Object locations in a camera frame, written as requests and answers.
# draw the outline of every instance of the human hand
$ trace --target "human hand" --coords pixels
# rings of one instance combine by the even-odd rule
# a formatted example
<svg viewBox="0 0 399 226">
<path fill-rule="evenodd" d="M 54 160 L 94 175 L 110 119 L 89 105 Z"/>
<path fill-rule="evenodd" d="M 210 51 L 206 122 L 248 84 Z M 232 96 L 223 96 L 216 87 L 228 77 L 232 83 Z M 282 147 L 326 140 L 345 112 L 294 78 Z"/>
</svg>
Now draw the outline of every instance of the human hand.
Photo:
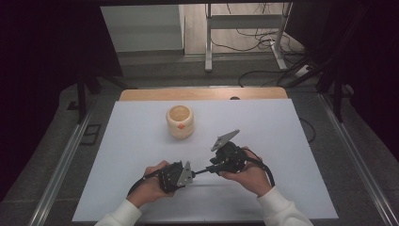
<svg viewBox="0 0 399 226">
<path fill-rule="evenodd" d="M 254 153 L 248 151 L 248 147 L 244 147 L 243 150 L 248 157 L 258 159 Z M 263 196 L 272 189 L 266 173 L 252 162 L 247 161 L 246 166 L 239 173 L 221 171 L 219 175 L 240 183 L 246 190 L 255 193 L 258 197 Z"/>
<path fill-rule="evenodd" d="M 168 165 L 169 163 L 164 160 L 155 167 L 147 167 L 144 175 L 150 174 Z M 126 199 L 138 208 L 145 203 L 155 202 L 158 199 L 172 197 L 173 195 L 174 192 L 167 194 L 161 189 L 158 177 L 152 177 L 143 181 Z"/>
</svg>

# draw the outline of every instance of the wrist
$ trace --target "wrist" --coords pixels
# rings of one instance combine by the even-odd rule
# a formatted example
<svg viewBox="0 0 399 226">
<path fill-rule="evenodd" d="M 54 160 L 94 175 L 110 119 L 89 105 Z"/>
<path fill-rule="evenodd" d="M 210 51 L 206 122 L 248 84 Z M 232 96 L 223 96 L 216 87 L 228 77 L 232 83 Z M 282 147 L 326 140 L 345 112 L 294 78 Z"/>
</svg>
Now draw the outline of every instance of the wrist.
<svg viewBox="0 0 399 226">
<path fill-rule="evenodd" d="M 261 186 L 258 190 L 255 191 L 255 194 L 258 197 L 261 197 L 261 196 L 265 195 L 267 192 L 269 192 L 271 189 L 272 189 L 272 186 L 269 186 L 269 185 Z"/>
<path fill-rule="evenodd" d="M 141 205 L 146 203 L 145 199 L 143 199 L 143 196 L 135 194 L 135 192 L 132 192 L 132 194 L 130 194 L 128 197 L 126 197 L 126 200 L 129 201 L 131 204 L 133 204 L 137 208 L 139 208 Z"/>
</svg>

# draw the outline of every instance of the floor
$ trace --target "floor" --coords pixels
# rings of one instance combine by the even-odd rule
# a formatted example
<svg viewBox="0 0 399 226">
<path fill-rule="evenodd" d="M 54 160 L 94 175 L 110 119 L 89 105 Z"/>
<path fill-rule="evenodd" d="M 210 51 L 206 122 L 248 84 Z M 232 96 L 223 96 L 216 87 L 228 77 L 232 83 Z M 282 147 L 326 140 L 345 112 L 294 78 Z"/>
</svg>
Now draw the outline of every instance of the floor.
<svg viewBox="0 0 399 226">
<path fill-rule="evenodd" d="M 248 6 L 247 13 L 253 12 L 259 5 Z M 240 6 L 230 5 L 231 12 L 242 9 Z M 227 13 L 227 6 L 214 7 L 215 13 Z M 204 15 L 204 5 L 193 9 L 193 14 Z M 205 43 L 200 35 L 195 35 L 189 29 L 189 18 L 186 18 L 186 38 L 191 32 L 195 43 Z M 245 41 L 236 41 L 243 38 L 237 31 L 231 30 L 229 35 L 215 33 L 215 42 L 232 45 L 235 48 L 250 48 L 258 41 L 252 37 L 244 37 Z M 276 73 L 278 66 L 268 50 L 256 51 L 256 54 L 241 55 L 226 48 L 214 48 L 214 69 L 211 73 L 204 71 L 203 53 L 204 45 L 186 46 L 186 56 L 176 53 L 123 53 L 119 54 L 120 65 L 124 77 L 117 78 L 128 88 L 164 88 L 164 87 L 212 87 L 212 86 L 239 86 L 246 87 L 276 86 L 276 81 L 283 73 Z M 300 45 L 294 45 L 300 51 Z M 296 62 L 301 56 L 286 56 L 289 61 Z M 260 71 L 243 76 L 250 71 Z M 294 79 L 292 75 L 282 80 L 284 83 Z M 89 133 L 83 135 L 77 147 L 69 170 L 63 178 L 54 203 L 50 205 L 48 215 L 45 216 L 44 225 L 93 225 L 93 223 L 71 223 L 74 209 L 86 183 L 96 153 L 101 144 L 109 115 L 113 104 L 118 100 L 123 88 L 107 79 L 99 78 L 102 92 L 99 95 L 87 93 L 88 102 L 95 103 L 89 125 L 101 125 L 99 135 L 94 139 Z M 287 89 L 289 98 L 295 104 L 298 116 L 308 119 L 317 131 L 316 139 L 310 144 L 313 155 L 318 163 L 319 170 L 325 179 L 327 190 L 339 214 L 339 219 L 313 220 L 314 225 L 389 225 L 386 224 L 371 192 L 365 186 L 364 180 L 359 176 L 349 152 L 345 149 L 338 132 L 332 126 L 319 93 L 314 88 L 318 77 L 313 77 L 293 89 Z M 373 178 L 379 184 L 384 197 L 391 204 L 393 213 L 399 211 L 399 164 L 389 150 L 374 134 L 370 127 L 361 119 L 350 104 L 350 91 L 344 90 L 347 97 L 343 99 L 343 125 L 347 133 L 356 144 L 362 159 Z M 65 89 L 59 99 L 59 108 L 46 135 L 35 151 L 33 157 L 25 167 L 23 173 L 14 184 L 6 198 L 0 203 L 0 225 L 27 225 L 42 199 L 58 160 L 69 143 L 73 131 L 76 129 L 78 113 L 69 109 L 72 102 L 77 101 L 76 86 Z M 306 136 L 311 137 L 311 128 L 303 124 Z"/>
<path fill-rule="evenodd" d="M 252 15 L 282 13 L 282 3 L 268 4 L 212 4 L 212 15 Z M 184 5 L 184 53 L 187 56 L 205 53 L 206 15 L 205 5 Z M 265 53 L 271 52 L 269 42 L 276 38 L 276 29 L 217 29 L 212 30 L 213 53 Z M 298 52 L 303 47 L 287 34 L 282 38 L 281 45 L 285 51 L 290 49 Z"/>
</svg>

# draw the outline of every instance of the white tabletop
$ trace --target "white tabletop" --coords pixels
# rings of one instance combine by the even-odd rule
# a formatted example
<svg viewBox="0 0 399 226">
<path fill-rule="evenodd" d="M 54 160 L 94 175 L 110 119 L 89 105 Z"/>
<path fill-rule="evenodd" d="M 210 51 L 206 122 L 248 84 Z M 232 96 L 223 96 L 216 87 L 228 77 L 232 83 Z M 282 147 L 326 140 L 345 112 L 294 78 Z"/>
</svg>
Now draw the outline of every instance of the white tabletop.
<svg viewBox="0 0 399 226">
<path fill-rule="evenodd" d="M 168 133 L 166 113 L 188 105 L 196 130 L 178 140 Z M 320 171 L 290 99 L 240 101 L 116 102 L 73 221 L 97 221 L 114 211 L 147 166 L 190 161 L 210 166 L 218 136 L 248 146 L 272 170 L 276 186 L 309 218 L 337 218 Z M 261 221 L 256 196 L 235 182 L 203 173 L 173 198 L 144 205 L 141 222 Z"/>
</svg>

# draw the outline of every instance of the metal stand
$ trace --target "metal stand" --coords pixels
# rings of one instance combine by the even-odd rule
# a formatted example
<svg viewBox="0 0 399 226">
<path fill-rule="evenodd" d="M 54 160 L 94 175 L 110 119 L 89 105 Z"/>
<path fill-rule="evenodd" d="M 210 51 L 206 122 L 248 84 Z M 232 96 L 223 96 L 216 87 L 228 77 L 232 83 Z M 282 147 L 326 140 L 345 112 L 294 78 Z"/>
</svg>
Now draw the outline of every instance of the metal stand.
<svg viewBox="0 0 399 226">
<path fill-rule="evenodd" d="M 211 5 L 208 4 L 206 15 L 206 51 L 205 51 L 205 71 L 212 71 L 212 40 L 211 32 L 213 29 L 256 29 L 256 28 L 278 28 L 278 34 L 275 41 L 270 41 L 273 54 L 279 64 L 279 69 L 287 70 L 283 60 L 280 42 L 282 33 L 287 25 L 288 16 L 292 3 L 284 9 L 282 15 L 215 15 L 212 16 Z"/>
</svg>

